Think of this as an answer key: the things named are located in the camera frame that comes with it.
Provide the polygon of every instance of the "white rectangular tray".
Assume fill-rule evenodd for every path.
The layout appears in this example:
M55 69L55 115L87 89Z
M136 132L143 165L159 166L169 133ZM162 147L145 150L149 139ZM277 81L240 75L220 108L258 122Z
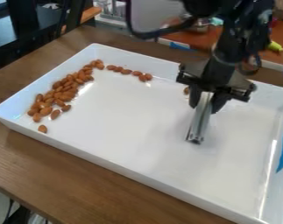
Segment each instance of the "white rectangular tray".
M34 95L91 60L153 74L95 70L45 135L26 114ZM258 83L249 103L213 115L203 145L184 139L194 111L175 82L178 64L93 44L0 104L9 128L238 223L283 224L283 88Z

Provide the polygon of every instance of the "cable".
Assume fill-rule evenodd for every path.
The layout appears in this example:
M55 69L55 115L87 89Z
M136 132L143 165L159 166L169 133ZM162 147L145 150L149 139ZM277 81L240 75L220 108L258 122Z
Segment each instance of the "cable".
M6 214L6 217L4 218L3 224L5 224L5 223L7 222L7 220L9 219L10 212L11 212L11 209L12 209L12 206L13 206L13 203L14 203L14 200L10 199L10 200L9 200L8 212L7 212L7 214Z

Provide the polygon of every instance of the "black cable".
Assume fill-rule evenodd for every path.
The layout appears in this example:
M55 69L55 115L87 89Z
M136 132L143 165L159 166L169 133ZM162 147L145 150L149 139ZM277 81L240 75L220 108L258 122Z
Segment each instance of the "black cable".
M8 212L7 212L7 214L6 214L6 217L4 218L3 224L5 224L5 223L7 222L7 220L9 219L10 212L11 212L11 209L12 209L12 206L13 206L13 203L14 203L14 200L10 199L10 200L9 200Z
M61 29L66 19L68 6L69 6L69 0L63 0L60 20L59 23L57 24L56 38L58 38L61 35Z
M154 39L159 36L164 36L172 32L177 32L179 30L187 29L188 27L194 25L197 21L197 17L191 17L188 18L186 21L184 21L181 24L173 25L168 28L164 29L159 29L157 31L149 31L149 32L138 32L134 31L131 25L131 0L126 1L126 6L125 6L125 16L126 16L126 22L129 28L129 31L136 36L137 38L140 39Z

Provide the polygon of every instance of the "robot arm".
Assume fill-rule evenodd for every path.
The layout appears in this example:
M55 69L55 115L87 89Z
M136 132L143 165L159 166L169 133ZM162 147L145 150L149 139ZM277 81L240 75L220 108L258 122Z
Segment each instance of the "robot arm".
M177 7L173 2L182 5L191 17L173 27L158 30L152 30L152 28L146 30L143 27L138 31L134 29L136 26L134 27L132 20L134 18L135 23L137 21L140 25L146 24L140 22L142 20L140 11L146 8L142 3L146 1L164 6L173 4L173 10L168 12L159 10L156 4L156 13L150 13L147 16L144 14L148 21L157 22L155 15L160 21L163 21L167 15L172 16ZM236 99L247 102L250 100L250 94L256 90L256 87L245 79L244 75L250 73L243 71L241 63L251 56L258 59L258 52L269 45L269 24L272 21L273 7L274 0L127 0L128 27L132 34L142 39L152 39L170 32L177 32L191 26L197 18L221 15L224 20L223 33L203 70L196 73L189 64L180 65L177 81L190 86L189 104L196 109L187 140L200 143L210 114L218 112L227 101ZM202 93L209 93L209 97L203 100Z

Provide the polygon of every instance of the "white surface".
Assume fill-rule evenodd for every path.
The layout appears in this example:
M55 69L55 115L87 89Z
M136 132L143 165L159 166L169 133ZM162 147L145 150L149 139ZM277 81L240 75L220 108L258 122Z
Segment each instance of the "white surface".
M156 77L142 83L95 70L95 82L80 90L71 111L44 119L48 134L38 132L39 124L25 114L33 96L98 58ZM174 82L177 71L170 61L93 44L0 104L0 121L226 219L283 223L283 171L275 173L283 88L257 83L249 103L230 101L211 117L198 146L184 141L194 112L184 86Z

